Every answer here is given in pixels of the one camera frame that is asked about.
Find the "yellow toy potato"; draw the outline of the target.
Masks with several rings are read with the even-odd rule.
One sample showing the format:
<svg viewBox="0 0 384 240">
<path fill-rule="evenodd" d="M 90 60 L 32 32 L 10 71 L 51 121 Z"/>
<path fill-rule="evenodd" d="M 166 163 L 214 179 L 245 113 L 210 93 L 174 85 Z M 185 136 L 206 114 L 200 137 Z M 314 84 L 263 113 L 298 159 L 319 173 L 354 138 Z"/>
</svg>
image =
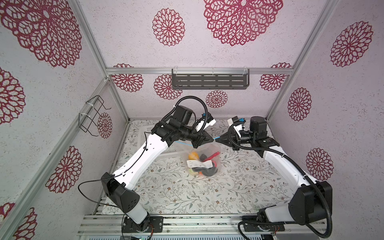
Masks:
<svg viewBox="0 0 384 240">
<path fill-rule="evenodd" d="M 188 155 L 188 160 L 199 161 L 200 160 L 200 156 L 199 156 L 199 154 L 197 152 L 191 152 Z"/>
</svg>

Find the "red toy chili pepper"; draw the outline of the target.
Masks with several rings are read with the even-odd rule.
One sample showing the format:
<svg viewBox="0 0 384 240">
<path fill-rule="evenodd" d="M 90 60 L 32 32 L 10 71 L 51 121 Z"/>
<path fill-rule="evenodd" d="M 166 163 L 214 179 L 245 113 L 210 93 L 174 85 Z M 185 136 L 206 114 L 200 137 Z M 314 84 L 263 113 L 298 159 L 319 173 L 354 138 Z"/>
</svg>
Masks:
<svg viewBox="0 0 384 240">
<path fill-rule="evenodd" d="M 220 152 L 216 152 L 210 157 L 206 158 L 205 161 L 213 160 L 214 158 L 218 157 L 220 155 Z"/>
</svg>

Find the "clear zip top bag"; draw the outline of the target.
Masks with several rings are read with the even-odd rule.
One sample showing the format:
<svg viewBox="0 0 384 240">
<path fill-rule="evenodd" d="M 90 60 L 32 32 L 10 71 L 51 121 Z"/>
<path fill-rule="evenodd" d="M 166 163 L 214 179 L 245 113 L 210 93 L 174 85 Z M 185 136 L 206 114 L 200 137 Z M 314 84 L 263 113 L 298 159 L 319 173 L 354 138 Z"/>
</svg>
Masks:
<svg viewBox="0 0 384 240">
<path fill-rule="evenodd" d="M 218 172 L 214 176 L 216 176 L 220 172 L 222 150 L 221 150 L 221 147 L 219 146 L 219 144 L 209 143 L 209 144 L 202 145 L 196 149 L 196 148 L 193 148 L 191 142 L 179 141 L 177 143 L 181 143 L 181 144 L 187 146 L 187 149 L 188 149 L 187 153 L 183 154 L 181 156 L 181 158 L 183 160 L 183 163 L 184 163 L 189 175 L 194 176 L 194 177 L 210 178 L 210 177 L 203 176 L 201 171 L 204 169 L 212 168 L 212 167 L 218 168 Z M 200 160 L 199 161 L 188 160 L 188 155 L 191 152 L 197 152 L 200 156 Z M 213 160 L 205 161 L 206 158 L 210 157 L 211 155 L 213 155 L 216 152 L 220 152 L 220 155 L 218 157 L 214 158 Z"/>
</svg>

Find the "dark oval toy avocado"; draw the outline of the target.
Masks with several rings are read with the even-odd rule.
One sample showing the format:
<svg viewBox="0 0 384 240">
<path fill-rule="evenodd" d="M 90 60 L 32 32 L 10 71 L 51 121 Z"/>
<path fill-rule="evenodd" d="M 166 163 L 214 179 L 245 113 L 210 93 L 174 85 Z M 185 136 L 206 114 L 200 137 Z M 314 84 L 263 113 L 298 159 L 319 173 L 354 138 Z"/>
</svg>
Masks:
<svg viewBox="0 0 384 240">
<path fill-rule="evenodd" d="M 218 172 L 218 168 L 212 167 L 209 169 L 204 169 L 201 171 L 202 175 L 205 177 L 212 177 Z"/>
</svg>

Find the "white perforated plastic basket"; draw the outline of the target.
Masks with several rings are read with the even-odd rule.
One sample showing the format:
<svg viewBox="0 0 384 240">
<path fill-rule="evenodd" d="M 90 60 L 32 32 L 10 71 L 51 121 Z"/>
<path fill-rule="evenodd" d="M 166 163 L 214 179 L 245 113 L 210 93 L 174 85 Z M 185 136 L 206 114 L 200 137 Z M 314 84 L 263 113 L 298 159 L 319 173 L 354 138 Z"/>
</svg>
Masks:
<svg viewBox="0 0 384 240">
<path fill-rule="evenodd" d="M 139 124 L 139 131 L 137 136 L 137 149 L 139 149 L 145 143 L 144 132 L 150 132 L 158 121 L 145 120 Z M 173 158 L 182 156 L 187 153 L 187 146 L 181 143 L 173 143 L 169 148 L 159 155 L 159 158 Z"/>
</svg>

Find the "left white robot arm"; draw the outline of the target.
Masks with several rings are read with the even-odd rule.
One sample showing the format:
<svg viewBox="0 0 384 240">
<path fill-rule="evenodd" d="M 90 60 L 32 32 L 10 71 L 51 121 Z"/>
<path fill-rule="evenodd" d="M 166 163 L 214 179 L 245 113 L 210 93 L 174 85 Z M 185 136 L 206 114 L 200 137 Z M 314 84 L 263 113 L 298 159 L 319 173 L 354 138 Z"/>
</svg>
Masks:
<svg viewBox="0 0 384 240">
<path fill-rule="evenodd" d="M 145 143 L 123 166 L 102 176 L 106 196 L 135 224 L 142 225 L 149 218 L 134 187 L 153 161 L 177 141 L 189 141 L 195 149 L 213 142 L 206 128 L 216 123 L 214 117 L 204 113 L 196 124 L 189 126 L 192 113 L 189 108 L 177 106 L 168 120 L 155 124 Z"/>
</svg>

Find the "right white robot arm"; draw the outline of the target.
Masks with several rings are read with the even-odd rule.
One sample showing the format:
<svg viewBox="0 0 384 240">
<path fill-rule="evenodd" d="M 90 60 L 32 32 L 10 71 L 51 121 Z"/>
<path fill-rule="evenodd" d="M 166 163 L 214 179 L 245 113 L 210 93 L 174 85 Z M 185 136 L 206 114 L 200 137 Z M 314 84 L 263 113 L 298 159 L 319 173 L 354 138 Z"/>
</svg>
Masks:
<svg viewBox="0 0 384 240">
<path fill-rule="evenodd" d="M 271 164 L 287 182 L 294 193 L 291 200 L 282 205 L 265 208 L 259 215 L 267 223 L 296 223 L 301 226 L 320 220 L 331 219 L 333 189 L 326 181 L 320 181 L 306 173 L 286 153 L 267 131 L 263 117 L 251 117 L 250 128 L 245 130 L 244 119 L 228 120 L 226 133 L 216 139 L 217 143 L 234 151 L 253 150 Z"/>
</svg>

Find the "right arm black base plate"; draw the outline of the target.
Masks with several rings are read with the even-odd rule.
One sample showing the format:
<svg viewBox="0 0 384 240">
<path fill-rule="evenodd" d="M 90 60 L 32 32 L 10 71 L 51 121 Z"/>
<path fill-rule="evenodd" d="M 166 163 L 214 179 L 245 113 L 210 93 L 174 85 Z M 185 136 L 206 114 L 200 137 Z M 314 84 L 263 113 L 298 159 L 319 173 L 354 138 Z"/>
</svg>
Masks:
<svg viewBox="0 0 384 240">
<path fill-rule="evenodd" d="M 242 216 L 242 226 L 246 232 L 283 232 L 286 230 L 284 225 L 269 224 L 269 221 L 258 216 Z"/>
</svg>

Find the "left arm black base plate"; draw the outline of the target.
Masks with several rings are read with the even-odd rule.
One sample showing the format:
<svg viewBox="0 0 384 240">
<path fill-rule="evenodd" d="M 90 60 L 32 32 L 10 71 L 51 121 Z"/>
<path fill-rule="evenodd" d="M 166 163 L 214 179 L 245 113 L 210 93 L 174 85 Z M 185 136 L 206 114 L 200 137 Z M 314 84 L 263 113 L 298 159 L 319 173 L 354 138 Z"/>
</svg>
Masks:
<svg viewBox="0 0 384 240">
<path fill-rule="evenodd" d="M 122 226 L 122 233 L 161 233 L 163 231 L 164 217 L 147 216 L 141 224 L 137 224 L 131 218 L 125 217 Z"/>
</svg>

